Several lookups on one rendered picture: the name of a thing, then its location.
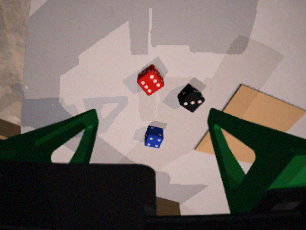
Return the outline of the tan flat mat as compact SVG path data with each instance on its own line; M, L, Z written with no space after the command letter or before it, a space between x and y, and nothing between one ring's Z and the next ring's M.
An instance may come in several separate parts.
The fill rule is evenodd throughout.
M240 84L222 110L225 113L256 124L287 132L306 111L258 90ZM227 144L238 161L253 163L255 153L241 141L221 129ZM194 148L215 155L209 130Z

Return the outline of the blue die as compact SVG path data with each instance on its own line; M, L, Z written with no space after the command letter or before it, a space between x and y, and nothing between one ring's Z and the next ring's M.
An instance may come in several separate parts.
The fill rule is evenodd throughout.
M163 139L163 129L149 125L145 134L144 145L159 148Z

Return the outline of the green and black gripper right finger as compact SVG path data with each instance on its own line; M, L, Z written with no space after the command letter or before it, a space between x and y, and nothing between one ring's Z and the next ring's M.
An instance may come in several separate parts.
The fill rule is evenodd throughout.
M306 139L215 108L207 123L230 213L250 212L271 190L306 187ZM247 174L221 129L254 151Z

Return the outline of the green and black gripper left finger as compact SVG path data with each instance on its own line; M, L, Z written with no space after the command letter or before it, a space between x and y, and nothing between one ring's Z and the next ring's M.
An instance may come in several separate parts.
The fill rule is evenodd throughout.
M96 109L0 141L0 159L49 162L52 153L81 131L84 134L69 163L90 163L99 120Z

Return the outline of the red die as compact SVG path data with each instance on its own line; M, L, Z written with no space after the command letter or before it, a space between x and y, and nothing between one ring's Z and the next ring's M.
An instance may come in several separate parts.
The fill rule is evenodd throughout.
M164 87L163 77L153 64L138 74L137 83L148 96Z

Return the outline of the black die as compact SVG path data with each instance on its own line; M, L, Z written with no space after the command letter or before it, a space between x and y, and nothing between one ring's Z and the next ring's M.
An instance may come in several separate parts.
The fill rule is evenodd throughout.
M187 84L177 97L180 105L192 113L205 102L201 92L190 84Z

